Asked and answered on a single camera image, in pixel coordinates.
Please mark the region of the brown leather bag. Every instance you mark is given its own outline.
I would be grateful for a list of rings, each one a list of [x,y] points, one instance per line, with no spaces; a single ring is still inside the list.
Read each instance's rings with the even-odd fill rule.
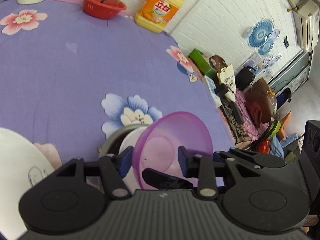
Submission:
[[[276,109],[276,96],[267,82],[260,78],[248,90],[245,106],[255,128],[271,121]]]

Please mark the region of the yellow detergent bottle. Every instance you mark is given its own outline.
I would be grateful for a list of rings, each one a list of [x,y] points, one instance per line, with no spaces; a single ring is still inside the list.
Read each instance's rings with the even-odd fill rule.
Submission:
[[[154,33],[172,33],[196,0],[145,0],[134,16],[135,23]]]

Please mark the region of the white red ceramic bowl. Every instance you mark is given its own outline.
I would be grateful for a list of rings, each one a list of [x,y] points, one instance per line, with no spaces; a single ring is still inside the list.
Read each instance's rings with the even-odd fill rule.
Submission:
[[[140,185],[133,173],[132,156],[134,147],[139,137],[146,130],[146,128],[146,126],[139,127],[131,131],[128,135],[125,136],[119,149],[120,154],[122,154],[123,152],[125,153],[125,156],[121,159],[119,174],[131,193],[134,193],[136,190],[140,189]]]

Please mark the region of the white tote bag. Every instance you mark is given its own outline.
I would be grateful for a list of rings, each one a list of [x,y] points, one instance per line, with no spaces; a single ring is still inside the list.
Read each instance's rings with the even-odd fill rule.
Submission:
[[[236,84],[233,65],[230,64],[227,67],[223,67],[217,74],[220,84],[225,84],[228,88],[228,92],[225,94],[229,102],[236,101]]]

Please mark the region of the stainless steel bowl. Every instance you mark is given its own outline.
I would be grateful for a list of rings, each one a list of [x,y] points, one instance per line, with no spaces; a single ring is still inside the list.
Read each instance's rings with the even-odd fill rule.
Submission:
[[[113,155],[118,155],[120,146],[125,139],[125,137],[132,131],[138,129],[138,128],[145,128],[148,127],[148,125],[143,125],[143,124],[134,124],[134,125],[129,125],[126,127],[122,127],[115,132],[113,132],[105,141],[103,146],[101,148],[98,148],[99,152],[99,158],[103,157],[107,154],[113,154]]]

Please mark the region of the green box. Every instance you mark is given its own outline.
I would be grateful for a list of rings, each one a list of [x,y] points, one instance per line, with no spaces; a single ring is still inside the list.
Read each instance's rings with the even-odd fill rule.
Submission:
[[[198,49],[193,49],[189,54],[189,58],[193,61],[202,76],[210,77],[212,80],[217,79],[217,71],[210,65],[209,57],[204,55]]]

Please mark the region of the purple floral tablecloth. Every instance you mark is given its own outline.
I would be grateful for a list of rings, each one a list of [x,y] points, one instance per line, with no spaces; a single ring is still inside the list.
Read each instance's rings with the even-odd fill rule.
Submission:
[[[166,34],[133,20],[100,20],[79,5],[1,2],[1,128],[36,146],[53,168],[95,161],[116,130],[172,112],[196,115],[214,150],[233,145],[207,87],[168,50]]]

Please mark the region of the white floral plate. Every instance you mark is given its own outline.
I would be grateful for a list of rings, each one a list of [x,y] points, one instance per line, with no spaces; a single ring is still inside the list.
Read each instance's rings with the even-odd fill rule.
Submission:
[[[18,133],[1,128],[1,234],[18,239],[26,231],[20,198],[54,171],[44,154]]]

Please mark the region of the blue paper fan decoration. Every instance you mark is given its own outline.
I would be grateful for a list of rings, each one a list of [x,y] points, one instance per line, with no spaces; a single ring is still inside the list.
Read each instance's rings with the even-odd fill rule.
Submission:
[[[247,38],[248,45],[252,48],[258,48],[264,45],[274,30],[274,24],[271,20],[261,20],[256,23]]]

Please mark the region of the purple plastic bowl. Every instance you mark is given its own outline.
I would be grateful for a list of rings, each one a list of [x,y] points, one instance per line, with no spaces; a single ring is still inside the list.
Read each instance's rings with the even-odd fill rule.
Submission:
[[[213,156],[212,140],[207,127],[200,118],[188,112],[170,113],[152,123],[141,134],[133,149],[132,167],[142,189],[154,189],[142,177],[146,168],[183,177],[178,162],[180,146],[191,153]]]

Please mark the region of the red plastic basket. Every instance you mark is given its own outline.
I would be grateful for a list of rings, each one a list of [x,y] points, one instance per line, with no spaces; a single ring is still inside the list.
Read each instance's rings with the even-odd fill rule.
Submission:
[[[126,10],[126,5],[119,0],[84,0],[83,10],[86,14],[102,20],[110,20],[121,11]]]

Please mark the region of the white air conditioner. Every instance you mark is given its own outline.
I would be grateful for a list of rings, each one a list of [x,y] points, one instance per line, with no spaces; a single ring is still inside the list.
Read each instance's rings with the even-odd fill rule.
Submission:
[[[297,44],[306,52],[312,51],[318,43],[319,5],[313,0],[300,0],[293,9],[293,17]]]

